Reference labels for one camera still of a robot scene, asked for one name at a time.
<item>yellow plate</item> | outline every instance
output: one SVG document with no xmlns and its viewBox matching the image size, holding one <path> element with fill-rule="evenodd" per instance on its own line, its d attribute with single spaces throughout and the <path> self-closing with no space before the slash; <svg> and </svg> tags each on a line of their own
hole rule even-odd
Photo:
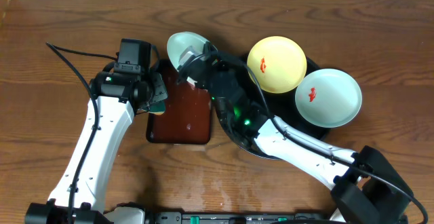
<svg viewBox="0 0 434 224">
<path fill-rule="evenodd" d="M 260 87 L 274 94 L 296 88 L 306 75 L 307 68 L 303 50 L 286 37 L 260 40 L 250 50 L 247 65 L 258 79 Z"/>
</svg>

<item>brown rectangular board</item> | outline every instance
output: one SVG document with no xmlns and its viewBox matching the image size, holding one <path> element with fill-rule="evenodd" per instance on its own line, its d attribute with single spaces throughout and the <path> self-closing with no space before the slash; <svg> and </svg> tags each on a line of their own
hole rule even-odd
<svg viewBox="0 0 434 224">
<path fill-rule="evenodd" d="M 9 5 L 9 0 L 0 0 L 0 24 L 6 15 L 6 8 Z"/>
</svg>

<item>black round tray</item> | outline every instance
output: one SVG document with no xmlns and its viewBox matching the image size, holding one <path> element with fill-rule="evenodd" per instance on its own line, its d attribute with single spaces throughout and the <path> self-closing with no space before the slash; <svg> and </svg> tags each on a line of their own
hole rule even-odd
<svg viewBox="0 0 434 224">
<path fill-rule="evenodd" d="M 241 59 L 247 62 L 247 57 L 248 54 L 243 55 Z M 306 59 L 306 75 L 320 69 L 319 66 L 315 64 L 310 58 L 306 57 Z M 248 97 L 257 102 L 259 105 L 262 105 L 262 100 L 260 99 L 256 86 L 250 79 L 247 71 L 238 72 L 237 80 L 239 82 L 239 85 L 247 93 Z M 322 128 L 309 123 L 298 112 L 295 103 L 296 89 L 293 89 L 292 91 L 286 92 L 284 94 L 272 94 L 265 91 L 262 92 L 267 101 L 269 109 L 271 110 L 271 113 L 279 116 L 284 122 L 288 123 L 293 128 L 319 140 L 322 140 L 327 136 L 328 132 L 330 131 L 329 128 Z M 217 113 L 217 116 L 219 117 L 219 122 L 223 130 L 235 144 L 237 144 L 247 152 L 252 153 L 258 157 L 278 160 L 278 158 L 276 157 L 269 156 L 263 153 L 259 148 L 257 148 L 256 144 L 253 141 L 247 140 L 246 138 L 240 137 L 239 135 L 233 133 L 232 129 L 228 128 L 227 120 L 225 120 L 225 118 L 222 118 L 219 113 Z"/>
</svg>

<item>wooden floor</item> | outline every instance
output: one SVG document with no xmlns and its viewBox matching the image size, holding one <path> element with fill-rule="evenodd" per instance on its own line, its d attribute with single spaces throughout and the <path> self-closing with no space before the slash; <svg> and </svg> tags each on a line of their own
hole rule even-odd
<svg viewBox="0 0 434 224">
<path fill-rule="evenodd" d="M 0 29 L 0 223 L 22 223 L 31 202 L 46 201 L 87 111 L 87 93 L 45 42 L 113 55 L 129 37 L 167 57 L 180 31 L 233 54 L 281 35 L 321 66 L 348 72 L 361 85 L 361 113 L 325 141 L 381 150 L 434 214 L 434 0 L 11 0 Z M 87 80 L 107 63 L 68 57 Z M 137 201 L 153 210 L 334 210 L 314 178 L 240 150 L 213 120 L 205 146 L 156 145 L 145 138 L 147 115 L 136 117 L 106 209 Z M 413 205 L 406 213 L 421 219 Z"/>
</svg>

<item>red logo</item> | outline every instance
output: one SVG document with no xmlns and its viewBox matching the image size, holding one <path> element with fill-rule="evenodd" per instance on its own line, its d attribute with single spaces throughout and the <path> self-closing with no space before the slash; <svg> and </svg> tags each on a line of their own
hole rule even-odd
<svg viewBox="0 0 434 224">
<path fill-rule="evenodd" d="M 309 94 L 309 98 L 311 98 L 311 100 L 309 102 L 312 102 L 316 96 L 317 96 L 317 91 L 315 91 L 315 88 L 311 88 L 311 93 Z"/>
<path fill-rule="evenodd" d="M 263 57 L 261 60 L 260 60 L 260 70 L 263 72 L 263 73 L 265 73 L 265 68 L 266 68 L 267 66 L 265 65 L 265 57 Z"/>
</svg>

